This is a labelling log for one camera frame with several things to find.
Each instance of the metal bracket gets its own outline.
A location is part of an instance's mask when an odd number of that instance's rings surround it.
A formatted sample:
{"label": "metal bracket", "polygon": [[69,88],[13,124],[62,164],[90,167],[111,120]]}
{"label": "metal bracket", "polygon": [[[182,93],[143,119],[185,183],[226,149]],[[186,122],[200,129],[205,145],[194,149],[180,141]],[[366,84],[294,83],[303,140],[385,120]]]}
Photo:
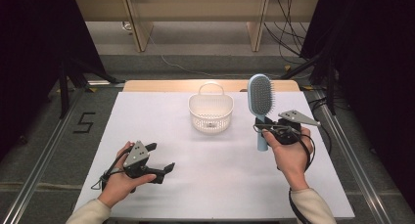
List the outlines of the metal bracket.
{"label": "metal bracket", "polygon": [[127,159],[125,160],[124,167],[131,166],[134,163],[143,161],[144,159],[150,157],[149,151],[146,146],[143,145],[141,141],[137,141],[134,147],[131,149]]}
{"label": "metal bracket", "polygon": [[306,116],[305,114],[297,112],[296,110],[281,112],[281,113],[278,114],[278,116],[280,116],[282,118],[285,118],[285,119],[287,119],[291,122],[320,126],[319,121],[315,121],[314,119]]}

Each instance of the basket handle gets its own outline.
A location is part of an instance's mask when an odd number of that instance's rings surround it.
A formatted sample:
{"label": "basket handle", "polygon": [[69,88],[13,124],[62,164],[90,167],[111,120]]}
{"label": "basket handle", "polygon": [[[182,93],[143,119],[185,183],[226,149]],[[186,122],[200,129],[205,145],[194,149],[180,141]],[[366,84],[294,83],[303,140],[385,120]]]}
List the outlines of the basket handle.
{"label": "basket handle", "polygon": [[201,87],[199,88],[199,94],[201,94],[202,88],[205,87],[205,86],[207,86],[207,85],[216,85],[216,86],[219,86],[222,89],[222,95],[225,94],[225,91],[223,90],[223,87],[220,84],[218,84],[217,82],[215,82],[215,81],[208,81],[205,84],[201,85]]}

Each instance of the person's left hand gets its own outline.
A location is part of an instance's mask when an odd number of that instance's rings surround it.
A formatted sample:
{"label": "person's left hand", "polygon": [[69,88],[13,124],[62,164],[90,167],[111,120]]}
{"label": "person's left hand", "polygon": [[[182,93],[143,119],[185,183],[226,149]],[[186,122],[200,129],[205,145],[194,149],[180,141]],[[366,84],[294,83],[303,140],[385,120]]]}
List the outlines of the person's left hand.
{"label": "person's left hand", "polygon": [[[118,151],[116,156],[118,157],[124,150],[134,146],[134,143],[127,142],[125,146]],[[122,156],[116,163],[115,168],[123,170],[123,164],[127,158],[127,155]],[[156,174],[146,174],[138,178],[130,178],[125,173],[115,173],[110,176],[107,186],[104,191],[98,197],[98,200],[103,202],[109,208],[112,208],[116,203],[124,200],[128,194],[136,187],[145,183],[151,182],[156,178]]]}

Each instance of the white sleeve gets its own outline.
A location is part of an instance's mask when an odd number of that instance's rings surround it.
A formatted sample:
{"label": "white sleeve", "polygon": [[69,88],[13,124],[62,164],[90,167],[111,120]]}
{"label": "white sleeve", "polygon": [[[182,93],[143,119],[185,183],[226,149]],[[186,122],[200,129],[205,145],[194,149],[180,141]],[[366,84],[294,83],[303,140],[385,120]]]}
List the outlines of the white sleeve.
{"label": "white sleeve", "polygon": [[111,210],[99,200],[92,200],[77,211],[67,221],[67,224],[102,224],[110,217]]}
{"label": "white sleeve", "polygon": [[297,210],[309,223],[332,224],[336,223],[329,205],[313,189],[291,191],[291,199]]}

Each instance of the metal rail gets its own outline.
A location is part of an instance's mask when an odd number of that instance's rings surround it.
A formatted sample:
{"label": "metal rail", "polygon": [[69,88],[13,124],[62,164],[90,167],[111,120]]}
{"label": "metal rail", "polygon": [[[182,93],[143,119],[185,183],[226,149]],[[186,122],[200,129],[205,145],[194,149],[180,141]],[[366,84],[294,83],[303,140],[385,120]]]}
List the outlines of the metal rail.
{"label": "metal rail", "polygon": [[6,218],[3,221],[4,224],[16,224],[19,223],[19,221],[21,220],[24,210],[30,202],[30,199],[34,193],[34,190],[36,189],[36,186],[40,178],[42,177],[50,159],[52,158],[59,142],[61,141],[63,133],[65,132],[65,129],[70,120],[71,114],[78,100],[82,96],[82,93],[83,89],[77,89],[73,93],[73,102],[71,103],[67,114],[65,115],[65,117],[59,120],[57,126],[54,129],[54,132],[52,133],[48,143],[46,144],[45,149],[43,150],[37,163],[31,170],[28,178],[24,182],[21,191],[19,192],[19,194],[13,201],[12,205],[10,206],[9,212],[7,213]]}
{"label": "metal rail", "polygon": [[[317,99],[321,99],[324,97],[324,94],[321,90],[315,91],[314,93]],[[357,185],[359,186],[363,197],[367,201],[367,204],[370,210],[372,211],[372,214],[376,222],[377,223],[392,223],[380,196],[376,192],[373,184],[370,182],[369,177],[367,176],[362,165],[360,164],[336,116],[331,115],[329,109],[326,106],[322,106],[322,110],[327,121],[329,122],[329,126],[333,134],[335,135],[336,140],[339,142],[339,146],[346,158],[348,166],[354,178],[356,179]]]}

